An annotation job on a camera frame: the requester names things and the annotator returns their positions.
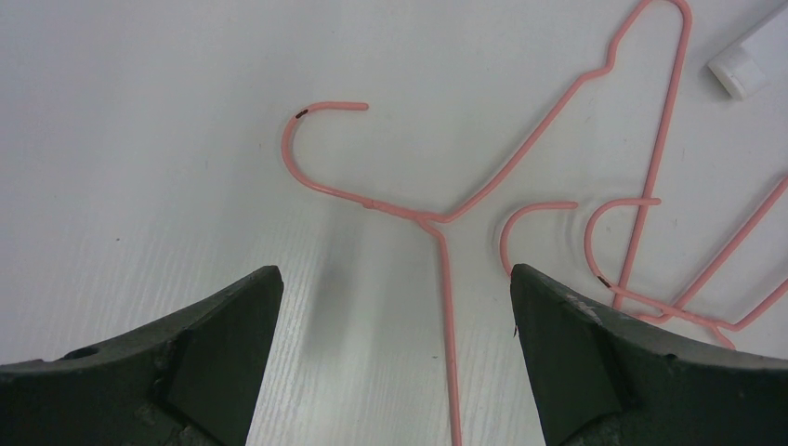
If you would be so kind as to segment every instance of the pink wire hanger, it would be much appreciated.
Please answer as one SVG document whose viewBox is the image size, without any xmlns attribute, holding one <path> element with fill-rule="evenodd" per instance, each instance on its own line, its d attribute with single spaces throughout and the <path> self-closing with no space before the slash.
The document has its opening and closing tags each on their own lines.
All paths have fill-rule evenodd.
<svg viewBox="0 0 788 446">
<path fill-rule="evenodd" d="M 566 106 L 566 104 L 569 102 L 572 96 L 574 96 L 577 90 L 584 83 L 592 79 L 596 79 L 601 76 L 604 76 L 605 74 L 609 73 L 613 69 L 616 60 L 616 52 L 618 50 L 618 45 L 621 42 L 621 39 L 624 37 L 626 32 L 632 26 L 635 19 L 639 16 L 639 14 L 643 11 L 643 9 L 648 4 L 651 3 L 651 1 L 652 0 L 641 0 L 637 4 L 635 9 L 626 18 L 624 23 L 622 23 L 618 31 L 613 35 L 611 42 L 608 46 L 605 65 L 595 70 L 585 72 L 579 77 L 577 77 L 577 79 L 570 85 L 570 87 L 566 90 L 566 92 L 564 92 L 564 94 L 560 97 L 556 105 L 553 106 L 553 108 L 545 116 L 542 122 L 540 122 L 539 125 L 536 126 L 533 132 L 528 136 L 528 138 L 525 140 L 522 146 L 519 147 L 519 149 L 514 153 L 512 158 L 504 165 L 504 167 L 497 174 L 495 174 L 495 176 L 483 188 L 481 188 L 481 190 L 476 192 L 473 196 L 471 196 L 469 199 L 461 203 L 459 206 L 457 206 L 454 210 L 452 210 L 448 214 L 439 214 L 430 211 L 420 211 L 416 209 L 411 209 L 394 203 L 379 201 L 374 198 L 359 195 L 354 192 L 333 188 L 331 186 L 326 186 L 321 183 L 318 183 L 307 177 L 303 172 L 301 172 L 295 159 L 293 158 L 293 138 L 298 124 L 302 121 L 301 118 L 303 118 L 307 114 L 312 114 L 320 110 L 366 111 L 369 108 L 369 106 L 366 103 L 318 102 L 309 105 L 303 110 L 299 111 L 295 116 L 293 116 L 289 120 L 286 127 L 284 128 L 284 132 L 282 134 L 282 158 L 284 160 L 287 169 L 290 171 L 293 177 L 297 179 L 299 182 L 301 182 L 304 186 L 316 190 L 318 192 L 335 196 L 337 198 L 349 200 L 354 203 L 359 203 L 367 209 L 374 209 L 376 211 L 380 211 L 385 214 L 390 214 L 392 216 L 398 216 L 400 218 L 412 220 L 413 222 L 418 224 L 420 228 L 422 228 L 424 231 L 435 237 L 435 239 L 437 240 L 439 251 L 440 251 L 441 291 L 442 291 L 443 322 L 444 322 L 443 335 L 444 335 L 444 344 L 445 344 L 444 347 L 446 351 L 446 374 L 447 374 L 447 385 L 448 385 L 448 394 L 449 394 L 449 415 L 450 415 L 450 427 L 451 427 L 453 446 L 462 445 L 462 429 L 461 429 L 460 403 L 459 403 L 459 383 L 457 377 L 457 354 L 456 354 L 456 345 L 455 345 L 455 337 L 454 337 L 452 277 L 451 277 L 451 267 L 450 267 L 450 258 L 449 258 L 449 247 L 446 241 L 446 237 L 442 234 L 442 232 L 440 232 L 437 228 L 435 228 L 433 224 L 435 223 L 448 224 L 455 221 L 457 218 L 459 218 L 467 211 L 469 211 L 478 202 L 484 199 L 484 197 L 490 194 L 495 188 L 497 188 L 501 184 L 501 182 L 503 182 L 503 180 L 512 172 L 512 170 L 514 170 L 514 168 L 517 166 L 520 160 L 525 156 L 528 150 L 533 146 L 533 144 L 546 131 L 546 129 L 550 126 L 550 124 L 552 124 L 553 120 L 563 110 L 564 106 Z M 650 205 L 659 203 L 659 200 L 653 198 L 652 194 L 654 190 L 654 185 L 656 183 L 656 177 L 659 172 L 659 166 L 662 161 L 662 155 L 663 155 L 665 140 L 667 137 L 668 127 L 670 125 L 671 116 L 673 114 L 673 109 L 676 103 L 676 93 L 678 90 L 678 83 L 681 76 L 684 58 L 687 53 L 687 45 L 690 38 L 690 28 L 692 24 L 692 15 L 690 11 L 690 6 L 687 4 L 685 0 L 667 0 L 667 1 L 673 3 L 678 7 L 682 15 L 683 23 L 682 23 L 681 35 L 679 37 L 678 45 L 676 48 L 676 56 L 674 59 L 674 65 L 671 73 L 670 83 L 668 85 L 667 94 L 665 97 L 665 103 L 663 106 L 662 118 L 660 121 L 659 130 L 657 132 L 657 138 L 654 142 L 649 171 L 646 176 L 646 182 L 643 189 L 643 194 L 638 199 L 626 199 L 623 201 L 615 201 L 615 202 L 607 203 L 602 207 L 600 207 L 595 213 L 595 216 L 597 216 L 598 218 L 598 215 L 601 215 L 605 210 L 615 205 L 632 204 L 638 206 L 635 226 L 632 231 L 632 236 L 630 238 L 630 243 L 624 260 L 624 267 L 622 268 L 621 278 L 618 284 L 613 285 L 612 282 L 607 280 L 601 274 L 601 272 L 598 271 L 598 268 L 596 267 L 596 262 L 594 262 L 593 253 L 590 249 L 591 248 L 590 236 L 593 232 L 594 223 L 596 223 L 596 219 L 593 217 L 591 220 L 589 220 L 588 225 L 586 226 L 586 232 L 585 232 L 586 259 L 592 271 L 594 271 L 595 274 L 600 278 L 600 280 L 605 282 L 605 284 L 613 292 L 616 293 L 616 296 L 614 298 L 614 304 L 613 304 L 615 308 L 621 307 L 622 299 L 623 297 L 626 296 L 641 302 L 648 303 L 649 305 L 652 305 L 662 310 L 663 313 L 665 314 L 665 317 L 678 316 L 678 317 L 682 317 L 683 319 L 687 319 L 688 321 L 695 321 L 696 323 L 702 323 L 705 324 L 706 326 L 709 326 L 713 330 L 716 330 L 717 333 L 719 333 L 719 331 L 716 327 L 723 327 L 730 330 L 741 330 L 741 328 L 745 327 L 747 324 L 752 322 L 752 320 L 757 318 L 763 311 L 766 311 L 766 309 L 768 309 L 768 307 L 772 305 L 774 301 L 776 301 L 777 298 L 779 298 L 779 296 L 785 292 L 784 288 L 788 287 L 788 285 L 786 283 L 781 285 L 781 287 L 778 288 L 778 290 L 775 290 L 775 292 L 772 295 L 770 295 L 761 305 L 759 305 L 758 308 L 756 308 L 750 315 L 745 317 L 743 320 L 737 322 L 736 324 L 729 324 L 723 321 L 710 321 L 700 316 L 694 315 L 692 313 L 688 313 L 687 311 L 681 309 L 680 307 L 686 304 L 687 301 L 689 301 L 693 296 L 690 295 L 689 292 L 686 293 L 686 295 L 689 295 L 689 297 L 682 296 L 679 299 L 679 301 L 676 302 L 676 305 L 678 307 L 674 308 L 665 305 L 659 301 L 656 301 L 654 299 L 650 299 L 649 297 L 638 295 L 626 290 L 626 285 L 628 283 L 632 271 L 632 264 L 634 262 L 635 255 L 637 253 L 637 247 L 639 245 L 640 237 L 642 235 L 643 227 L 645 225 L 648 207 Z M 771 200 L 771 197 L 769 198 L 768 202 L 770 202 L 770 204 L 766 207 L 763 214 L 765 214 L 768 211 L 768 209 L 774 204 L 774 202 L 777 201 L 777 199 L 780 197 L 780 195 L 785 189 L 784 186 L 781 187 L 782 189 L 779 193 L 777 193 L 777 191 L 773 192 L 773 195 L 775 193 L 777 193 L 777 195 L 774 198 L 774 200 Z M 577 203 L 575 202 L 537 203 L 537 204 L 532 204 L 530 206 L 526 206 L 520 209 L 517 213 L 515 213 L 515 215 L 513 215 L 506 222 L 500 241 L 501 259 L 506 272 L 510 273 L 511 271 L 511 264 L 508 261 L 506 242 L 512 227 L 514 226 L 514 224 L 517 222 L 519 218 L 535 210 L 574 209 L 576 207 L 577 207 Z M 756 212 L 756 215 L 753 216 L 753 218 L 751 218 L 751 221 L 755 220 L 755 223 L 752 226 L 757 224 L 757 220 L 760 219 L 760 217 L 756 218 L 756 216 L 760 215 L 759 214 L 760 211 L 761 210 L 759 209 L 758 212 Z M 744 235 L 742 236 L 742 239 L 743 237 L 746 236 L 747 233 L 749 233 L 749 230 L 744 231 L 744 229 L 742 229 L 742 231 L 745 232 Z M 734 250 L 735 247 L 738 246 L 738 243 L 741 242 L 741 240 L 738 239 L 738 236 L 739 234 L 737 234 L 737 237 L 734 238 L 734 241 L 731 241 L 731 243 L 729 244 L 729 245 L 734 244 L 734 247 L 732 248 Z"/>
</svg>

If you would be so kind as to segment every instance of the white plastic bottle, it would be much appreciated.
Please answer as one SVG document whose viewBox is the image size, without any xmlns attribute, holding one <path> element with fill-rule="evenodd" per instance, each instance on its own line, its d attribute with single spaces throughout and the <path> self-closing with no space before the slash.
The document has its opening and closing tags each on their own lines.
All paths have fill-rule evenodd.
<svg viewBox="0 0 788 446">
<path fill-rule="evenodd" d="M 749 98 L 769 80 L 788 76 L 788 3 L 709 62 L 731 96 Z"/>
</svg>

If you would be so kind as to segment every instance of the wood grain texture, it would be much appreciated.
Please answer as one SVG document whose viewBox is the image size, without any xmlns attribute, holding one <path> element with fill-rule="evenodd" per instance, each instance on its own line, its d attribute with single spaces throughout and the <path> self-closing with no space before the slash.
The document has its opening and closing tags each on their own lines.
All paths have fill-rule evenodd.
<svg viewBox="0 0 788 446">
<path fill-rule="evenodd" d="M 419 228 L 304 189 L 286 119 L 317 100 L 296 158 L 320 180 L 445 210 L 519 145 L 634 6 L 605 2 L 83 2 L 0 14 L 0 361 L 55 359 L 268 264 L 285 295 L 249 444 L 448 444 L 437 253 Z M 696 24 L 631 286 L 676 295 L 788 170 L 788 84 L 732 104 L 707 60 L 780 3 L 692 2 Z M 637 195 L 678 14 L 656 3 L 615 72 L 578 93 L 504 185 L 446 228 L 468 445 L 543 444 L 495 237 L 601 301 L 582 226 Z M 634 212 L 600 221 L 611 274 Z M 784 279 L 780 203 L 691 309 L 735 319 Z M 788 358 L 788 304 L 731 338 Z M 681 321 L 668 328 L 709 341 Z"/>
</svg>

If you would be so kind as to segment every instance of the pink coated wire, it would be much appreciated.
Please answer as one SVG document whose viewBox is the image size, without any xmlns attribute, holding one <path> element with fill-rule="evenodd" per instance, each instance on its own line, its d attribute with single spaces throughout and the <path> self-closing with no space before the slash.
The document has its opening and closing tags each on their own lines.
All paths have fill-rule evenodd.
<svg viewBox="0 0 788 446">
<path fill-rule="evenodd" d="M 585 250 L 585 260 L 588 263 L 588 267 L 591 268 L 591 271 L 599 278 L 599 281 L 602 282 L 605 286 L 610 288 L 613 292 L 618 295 L 622 295 L 625 297 L 629 297 L 631 299 L 636 300 L 637 302 L 641 302 L 643 304 L 651 305 L 652 307 L 656 307 L 663 312 L 663 316 L 661 318 L 653 318 L 653 317 L 644 317 L 641 315 L 641 319 L 647 321 L 667 321 L 673 316 L 678 318 L 684 319 L 686 321 L 691 321 L 697 323 L 699 325 L 708 327 L 711 329 L 712 333 L 715 335 L 717 340 L 722 343 L 724 346 L 728 348 L 735 348 L 733 343 L 725 337 L 720 331 L 719 328 L 725 328 L 726 330 L 731 330 L 733 332 L 738 332 L 741 329 L 745 328 L 747 325 L 752 323 L 755 319 L 760 317 L 765 311 L 767 311 L 778 299 L 780 299 L 786 292 L 788 292 L 788 280 L 783 282 L 780 286 L 777 287 L 770 295 L 767 296 L 758 306 L 756 306 L 750 313 L 748 313 L 744 318 L 736 323 L 729 323 L 725 321 L 720 321 L 716 319 L 705 318 L 699 316 L 694 313 L 690 313 L 685 311 L 683 308 L 684 306 L 697 294 L 697 292 L 711 279 L 711 277 L 722 267 L 723 263 L 733 254 L 736 248 L 742 243 L 742 241 L 747 237 L 747 235 L 752 232 L 752 230 L 757 226 L 757 224 L 763 219 L 763 217 L 768 213 L 768 211 L 774 206 L 774 204 L 782 197 L 785 191 L 788 190 L 788 176 L 784 177 L 777 187 L 768 195 L 767 199 L 758 207 L 755 213 L 750 216 L 744 226 L 736 233 L 733 239 L 720 251 L 717 257 L 712 261 L 712 263 L 706 268 L 706 270 L 701 273 L 701 275 L 695 280 L 695 282 L 689 287 L 687 292 L 682 295 L 675 304 L 666 305 L 663 302 L 658 300 L 652 299 L 650 297 L 634 293 L 632 291 L 627 290 L 625 287 L 621 285 L 616 285 L 612 283 L 602 271 L 599 269 L 596 260 L 594 259 L 594 249 L 593 249 L 593 236 L 594 236 L 594 227 L 597 224 L 597 220 L 613 207 L 616 206 L 626 206 L 626 205 L 636 205 L 636 206 L 652 206 L 655 204 L 659 204 L 659 199 L 651 198 L 651 199 L 622 199 L 622 200 L 613 200 L 611 202 L 605 203 L 597 209 L 591 218 L 588 219 L 588 223 L 585 226 L 585 236 L 584 236 L 584 250 Z"/>
<path fill-rule="evenodd" d="M 284 159 L 284 163 L 287 166 L 287 169 L 293 175 L 293 177 L 295 177 L 295 179 L 297 179 L 303 185 L 305 185 L 310 189 L 316 190 L 318 192 L 326 193 L 328 195 L 332 195 L 338 198 L 359 203 L 368 209 L 374 209 L 380 212 L 384 212 L 386 214 L 412 220 L 415 223 L 417 223 L 419 227 L 421 227 L 423 230 L 425 230 L 426 232 L 428 232 L 430 235 L 432 235 L 437 239 L 440 249 L 444 338 L 445 338 L 446 369 L 447 369 L 446 373 L 447 373 L 447 383 L 449 390 L 449 415 L 450 415 L 453 446 L 462 445 L 462 431 L 461 431 L 461 419 L 460 419 L 460 409 L 459 409 L 460 408 L 459 386 L 458 386 L 458 378 L 457 378 L 457 357 L 456 357 L 456 346 L 455 346 L 456 343 L 454 338 L 453 295 L 452 295 L 451 272 L 450 272 L 450 264 L 449 264 L 449 250 L 448 250 L 448 243 L 446 242 L 446 238 L 439 230 L 429 225 L 428 222 L 435 222 L 442 224 L 451 223 L 454 220 L 456 220 L 458 217 L 462 216 L 467 211 L 469 211 L 473 206 L 475 206 L 478 202 L 484 199 L 484 197 L 486 197 L 495 188 L 497 188 L 504 181 L 504 179 L 512 172 L 512 170 L 514 170 L 514 168 L 517 166 L 519 161 L 525 156 L 528 150 L 531 149 L 531 147 L 539 139 L 539 137 L 552 124 L 553 120 L 555 120 L 555 118 L 563 110 L 564 106 L 566 106 L 566 104 L 569 102 L 572 96 L 574 96 L 577 90 L 584 83 L 592 79 L 601 77 L 612 71 L 613 66 L 615 65 L 616 53 L 618 50 L 618 45 L 621 42 L 621 39 L 624 37 L 626 32 L 632 26 L 632 23 L 635 21 L 635 19 L 640 14 L 640 12 L 642 12 L 642 10 L 649 3 L 651 3 L 651 1 L 652 0 L 641 0 L 637 4 L 635 9 L 632 11 L 632 13 L 624 21 L 624 23 L 619 28 L 619 30 L 613 35 L 611 42 L 608 45 L 608 52 L 607 52 L 605 65 L 602 66 L 601 68 L 586 72 L 578 76 L 577 79 L 567 89 L 567 91 L 560 97 L 556 105 L 554 105 L 553 108 L 547 113 L 547 115 L 542 120 L 542 122 L 536 126 L 533 132 L 528 136 L 528 138 L 522 144 L 522 146 L 520 146 L 520 148 L 515 152 L 512 158 L 504 165 L 504 167 L 497 174 L 495 174 L 495 176 L 483 188 L 481 188 L 481 190 L 476 192 L 476 194 L 474 194 L 465 202 L 461 203 L 457 208 L 455 208 L 452 212 L 448 214 L 444 215 L 444 214 L 438 214 L 438 213 L 427 212 L 427 211 L 418 211 L 404 206 L 399 206 L 393 203 L 377 201 L 373 198 L 365 197 L 353 192 L 348 192 L 345 190 L 340 190 L 337 188 L 326 186 L 311 180 L 309 177 L 304 175 L 301 172 L 301 170 L 298 168 L 296 161 L 293 158 L 292 144 L 293 144 L 294 132 L 296 130 L 296 126 L 300 122 L 300 118 L 304 117 L 308 113 L 316 112 L 319 110 L 335 109 L 335 110 L 349 110 L 349 111 L 365 111 L 368 109 L 367 104 L 361 102 L 319 102 L 316 104 L 312 104 L 307 108 L 301 110 L 295 116 L 293 116 L 290 119 L 290 121 L 287 123 L 287 126 L 284 128 L 284 132 L 282 134 L 282 158 Z M 687 2 L 685 0 L 668 0 L 668 1 L 676 5 L 681 11 L 681 15 L 683 17 L 683 25 L 682 25 L 681 37 L 679 38 L 678 46 L 676 49 L 676 58 L 674 60 L 673 72 L 671 75 L 670 85 L 668 86 L 667 97 L 665 99 L 662 120 L 660 122 L 660 128 L 657 134 L 657 140 L 654 145 L 654 152 L 651 156 L 651 163 L 646 180 L 646 188 L 644 189 L 644 196 L 651 195 L 651 192 L 653 190 L 653 184 L 656 179 L 658 166 L 662 158 L 665 136 L 667 134 L 667 127 L 670 123 L 670 118 L 673 113 L 673 106 L 676 102 L 678 80 L 681 74 L 681 67 L 684 62 L 684 57 L 687 52 L 687 43 L 688 43 L 688 39 L 690 35 L 690 27 L 691 27 L 691 11 Z M 645 211 L 643 211 L 642 209 L 643 208 L 641 208 L 640 212 L 638 212 L 638 221 L 641 218 L 643 221 L 645 221 Z M 631 255 L 633 258 L 634 258 L 634 250 L 637 250 L 637 243 L 639 242 L 641 231 L 642 231 L 642 222 L 639 223 L 639 225 L 636 222 L 635 230 L 633 230 L 633 235 L 631 238 L 630 249 L 629 249 L 629 251 L 633 252 L 633 254 Z"/>
<path fill-rule="evenodd" d="M 521 217 L 533 211 L 558 209 L 577 209 L 577 202 L 544 202 L 529 204 L 527 206 L 521 207 L 506 221 L 503 230 L 501 230 L 501 242 L 498 244 L 498 252 L 501 254 L 501 264 L 504 266 L 504 271 L 506 271 L 507 275 L 512 275 L 512 264 L 509 262 L 508 240 L 509 232 L 512 231 L 515 223 L 517 223 Z"/>
<path fill-rule="evenodd" d="M 657 182 L 657 174 L 660 170 L 660 164 L 662 163 L 663 152 L 664 152 L 664 145 L 665 141 L 667 140 L 667 131 L 670 127 L 670 121 L 673 117 L 673 109 L 676 105 L 676 95 L 678 94 L 678 82 L 681 79 L 681 71 L 684 65 L 684 58 L 687 54 L 687 45 L 690 42 L 690 29 L 692 27 L 692 12 L 690 11 L 690 6 L 684 0 L 670 0 L 674 3 L 678 9 L 681 11 L 682 17 L 682 26 L 681 26 L 681 35 L 678 38 L 678 48 L 676 50 L 676 59 L 673 62 L 673 70 L 670 75 L 670 83 L 667 87 L 667 95 L 665 96 L 665 103 L 663 106 L 663 114 L 660 118 L 660 126 L 657 130 L 657 138 L 654 141 L 654 150 L 651 153 L 651 161 L 649 163 L 649 172 L 646 174 L 646 183 L 643 186 L 643 198 L 650 198 L 653 196 L 654 193 L 654 186 Z M 633 21 L 637 18 L 637 15 L 640 14 L 640 11 L 643 10 L 649 4 L 649 1 L 642 1 L 640 2 L 635 10 L 630 14 L 627 20 L 624 22 L 623 29 L 628 28 Z M 649 208 L 647 206 L 639 206 L 637 209 L 637 216 L 635 217 L 635 226 L 632 229 L 632 235 L 629 238 L 629 246 L 626 248 L 626 255 L 624 257 L 624 265 L 621 269 L 621 275 L 619 276 L 619 285 L 623 288 L 629 283 L 629 278 L 632 275 L 632 267 L 635 263 L 635 255 L 637 254 L 637 248 L 640 245 L 640 238 L 643 235 L 643 227 L 646 224 L 646 215 L 649 212 Z M 622 295 L 616 294 L 613 297 L 613 307 L 616 309 L 621 309 L 622 305 Z"/>
<path fill-rule="evenodd" d="M 774 206 L 774 204 L 782 197 L 785 193 L 785 190 L 788 189 L 788 176 L 782 179 L 777 187 L 768 195 L 767 199 L 758 207 L 755 213 L 744 223 L 744 226 L 736 232 L 736 235 L 722 248 L 722 251 L 717 254 L 712 263 L 709 264 L 708 267 L 695 279 L 687 291 L 684 292 L 683 295 L 673 304 L 675 308 L 684 308 L 690 300 L 701 291 L 704 285 L 715 275 L 718 269 L 722 267 L 726 260 L 733 254 L 734 251 L 739 247 L 740 244 L 750 235 L 755 227 L 760 223 L 764 216 L 768 213 L 768 211 Z M 647 314 L 639 315 L 639 318 L 643 321 L 648 321 L 652 323 L 662 323 L 668 321 L 671 316 L 669 314 L 664 314 L 659 317 L 653 317 Z"/>
</svg>

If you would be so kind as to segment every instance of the bent wire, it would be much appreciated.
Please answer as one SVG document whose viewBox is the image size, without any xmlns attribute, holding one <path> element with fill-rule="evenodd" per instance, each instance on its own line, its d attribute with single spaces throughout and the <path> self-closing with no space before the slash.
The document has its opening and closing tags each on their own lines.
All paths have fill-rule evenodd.
<svg viewBox="0 0 788 446">
<path fill-rule="evenodd" d="M 752 230 L 757 226 L 757 224 L 763 219 L 763 217 L 768 213 L 768 211 L 774 206 L 774 204 L 782 197 L 785 191 L 788 190 L 788 176 L 785 176 L 777 187 L 768 195 L 767 199 L 758 207 L 758 209 L 753 213 L 752 216 L 744 223 L 742 228 L 733 236 L 733 238 L 728 242 L 728 244 L 719 252 L 714 260 L 712 260 L 711 264 L 698 276 L 698 278 L 689 286 L 687 291 L 676 301 L 673 305 L 667 305 L 663 302 L 658 300 L 652 299 L 645 295 L 641 295 L 632 291 L 627 290 L 624 286 L 620 284 L 615 284 L 611 282 L 602 271 L 599 269 L 597 265 L 597 261 L 594 259 L 594 249 L 593 249 L 593 236 L 594 236 L 594 227 L 597 224 L 597 220 L 607 212 L 608 210 L 612 209 L 616 206 L 627 206 L 627 205 L 638 205 L 638 206 L 651 206 L 655 204 L 659 204 L 659 199 L 622 199 L 622 200 L 613 200 L 611 202 L 605 203 L 597 209 L 594 214 L 589 218 L 588 223 L 585 226 L 585 236 L 584 236 L 584 251 L 585 251 L 585 260 L 588 263 L 588 267 L 591 268 L 591 271 L 594 275 L 599 278 L 599 281 L 602 282 L 605 286 L 610 288 L 613 292 L 617 295 L 623 295 L 629 297 L 637 302 L 650 305 L 659 309 L 663 315 L 659 318 L 655 318 L 652 316 L 645 316 L 640 315 L 640 319 L 645 321 L 655 321 L 655 322 L 664 322 L 670 319 L 673 316 L 678 318 L 684 319 L 686 321 L 691 321 L 702 325 L 704 327 L 708 327 L 714 336 L 721 342 L 725 347 L 728 348 L 735 348 L 733 343 L 725 337 L 720 331 L 720 328 L 724 328 L 726 330 L 730 330 L 732 332 L 739 332 L 741 329 L 745 328 L 747 325 L 752 323 L 755 319 L 757 319 L 761 314 L 763 314 L 766 310 L 768 310 L 775 302 L 777 302 L 780 297 L 782 297 L 786 292 L 788 292 L 788 280 L 783 282 L 780 286 L 778 286 L 770 295 L 768 295 L 760 304 L 758 304 L 752 311 L 750 311 L 746 316 L 744 316 L 740 321 L 736 323 L 729 323 L 726 321 L 721 321 L 718 319 L 706 318 L 700 316 L 695 313 L 688 312 L 684 310 L 684 306 L 700 291 L 700 289 L 709 281 L 709 279 L 714 276 L 714 274 L 722 267 L 723 263 L 736 251 L 736 248 L 742 243 L 742 241 L 752 232 Z"/>
<path fill-rule="evenodd" d="M 577 209 L 577 202 L 543 202 L 521 207 L 504 224 L 501 230 L 501 241 L 498 243 L 498 252 L 501 255 L 501 265 L 504 266 L 506 275 L 512 275 L 512 264 L 509 262 L 509 233 L 521 217 L 533 211 Z"/>
</svg>

